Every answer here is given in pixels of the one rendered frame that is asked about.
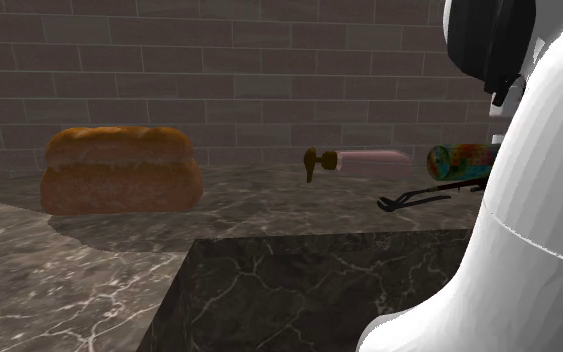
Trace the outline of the brown bread loaf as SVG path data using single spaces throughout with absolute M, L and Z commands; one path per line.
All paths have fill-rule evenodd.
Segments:
M 183 212 L 203 194 L 192 143 L 174 128 L 69 128 L 45 159 L 40 203 L 51 215 Z

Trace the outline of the dark marble robot stand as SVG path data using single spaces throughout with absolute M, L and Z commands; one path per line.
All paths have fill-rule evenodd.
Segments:
M 196 240 L 136 352 L 354 352 L 441 289 L 468 229 Z

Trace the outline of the pink pump bottle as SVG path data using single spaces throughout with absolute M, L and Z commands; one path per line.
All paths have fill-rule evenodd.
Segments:
M 303 164 L 307 183 L 312 182 L 317 164 L 328 171 L 387 180 L 405 178 L 413 169 L 412 159 L 396 150 L 326 151 L 318 156 L 311 147 L 304 153 Z

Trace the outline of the multicoloured cylinder can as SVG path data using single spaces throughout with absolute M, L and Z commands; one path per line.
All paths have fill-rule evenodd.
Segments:
M 499 149 L 499 144 L 439 144 L 428 152 L 427 171 L 437 181 L 485 178 Z

